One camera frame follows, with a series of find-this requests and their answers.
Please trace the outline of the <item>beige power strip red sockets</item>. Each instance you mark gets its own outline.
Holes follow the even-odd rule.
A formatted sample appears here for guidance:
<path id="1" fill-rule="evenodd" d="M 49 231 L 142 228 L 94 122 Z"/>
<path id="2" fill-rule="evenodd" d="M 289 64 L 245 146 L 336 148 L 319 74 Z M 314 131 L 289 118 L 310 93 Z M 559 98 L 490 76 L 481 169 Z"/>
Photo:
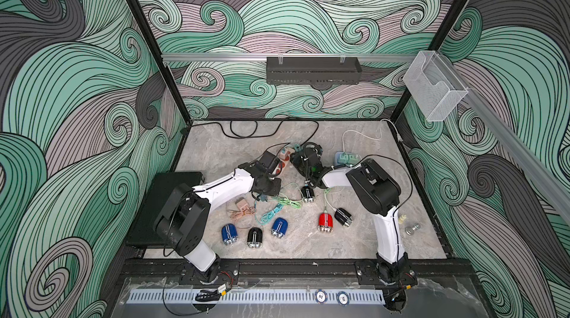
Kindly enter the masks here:
<path id="1" fill-rule="evenodd" d="M 280 175 L 284 169 L 289 165 L 292 154 L 295 149 L 291 146 L 286 146 L 278 153 L 278 164 L 273 171 L 273 175 Z"/>

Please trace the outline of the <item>pink USB charger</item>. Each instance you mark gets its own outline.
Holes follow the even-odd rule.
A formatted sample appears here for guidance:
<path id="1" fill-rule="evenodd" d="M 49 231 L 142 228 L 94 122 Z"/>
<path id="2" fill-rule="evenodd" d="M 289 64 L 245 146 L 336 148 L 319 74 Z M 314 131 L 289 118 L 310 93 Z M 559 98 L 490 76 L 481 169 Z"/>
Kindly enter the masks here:
<path id="1" fill-rule="evenodd" d="M 247 200 L 244 198 L 237 200 L 237 202 L 235 204 L 236 204 L 237 209 L 242 213 L 245 213 L 246 211 L 249 210 L 249 204 L 248 204 Z"/>

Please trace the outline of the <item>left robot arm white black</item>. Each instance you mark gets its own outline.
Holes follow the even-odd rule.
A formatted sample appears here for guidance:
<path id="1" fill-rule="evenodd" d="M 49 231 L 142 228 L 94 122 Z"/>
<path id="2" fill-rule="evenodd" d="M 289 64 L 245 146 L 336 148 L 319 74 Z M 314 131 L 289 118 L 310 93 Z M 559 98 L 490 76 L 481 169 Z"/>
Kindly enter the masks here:
<path id="1" fill-rule="evenodd" d="M 247 193 L 276 196 L 280 190 L 280 178 L 259 165 L 244 163 L 210 183 L 175 187 L 157 215 L 153 230 L 166 247 L 192 264 L 204 281 L 212 281 L 218 275 L 220 258 L 203 241 L 209 213 Z"/>

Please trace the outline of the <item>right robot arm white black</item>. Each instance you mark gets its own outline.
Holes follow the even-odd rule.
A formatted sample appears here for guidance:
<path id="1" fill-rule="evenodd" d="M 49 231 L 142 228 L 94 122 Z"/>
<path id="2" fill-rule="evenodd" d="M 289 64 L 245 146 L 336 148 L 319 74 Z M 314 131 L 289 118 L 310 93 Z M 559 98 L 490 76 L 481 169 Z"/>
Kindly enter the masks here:
<path id="1" fill-rule="evenodd" d="M 396 223 L 402 189 L 375 160 L 365 156 L 355 164 L 322 164 L 322 147 L 307 143 L 295 151 L 290 163 L 305 178 L 307 187 L 322 190 L 350 187 L 361 205 L 373 216 L 378 248 L 378 270 L 385 281 L 395 281 L 407 262 Z"/>

